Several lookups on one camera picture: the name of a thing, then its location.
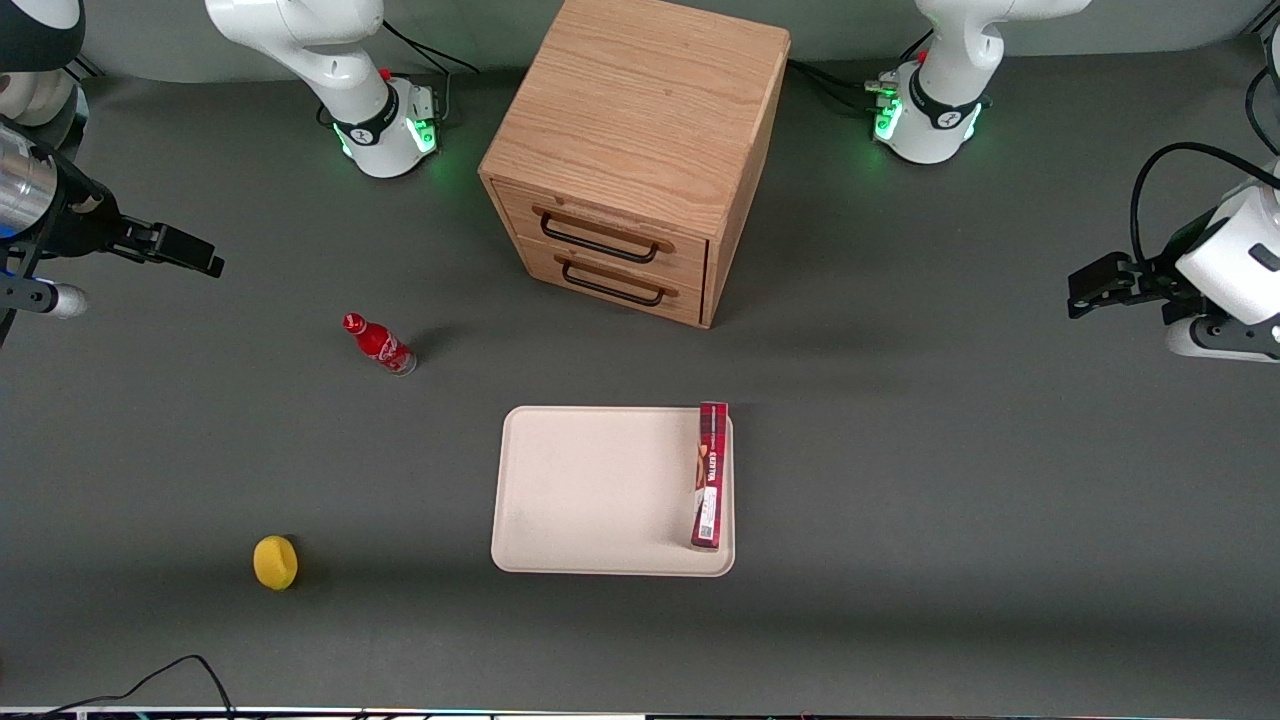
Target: bottle label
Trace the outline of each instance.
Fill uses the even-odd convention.
[[[399,373],[408,366],[410,357],[412,357],[412,354],[408,348],[401,345],[399,341],[396,340],[396,336],[389,336],[387,342],[383,343],[383,348],[374,356],[374,360],[381,363],[388,370]]]

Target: red bottle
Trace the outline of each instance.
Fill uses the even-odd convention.
[[[361,352],[378,360],[393,375],[407,375],[417,368],[417,356],[383,325],[369,323],[356,313],[342,319],[342,327],[356,336]]]

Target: drawer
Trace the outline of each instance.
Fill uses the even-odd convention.
[[[599,211],[570,206],[545,193],[499,181],[494,192],[511,227],[524,240],[572,251],[584,261],[703,287],[707,242],[664,232],[644,223],[622,222]]]
[[[655,281],[616,268],[572,258],[536,240],[517,238],[529,274],[561,287],[617,302],[632,310],[701,327],[703,293],[669,281]]]

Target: yellow sponge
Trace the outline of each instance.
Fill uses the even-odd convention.
[[[298,553],[293,543],[280,536],[268,536],[253,548],[253,574],[257,582],[283,591],[298,577]]]

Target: box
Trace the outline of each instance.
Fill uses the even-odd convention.
[[[710,327],[790,45],[659,0],[564,0],[480,163],[529,273]]]
[[[695,547],[719,547],[721,502],[724,497],[724,446],[728,405],[703,402],[699,407],[700,441],[698,443],[698,478],[694,495]]]

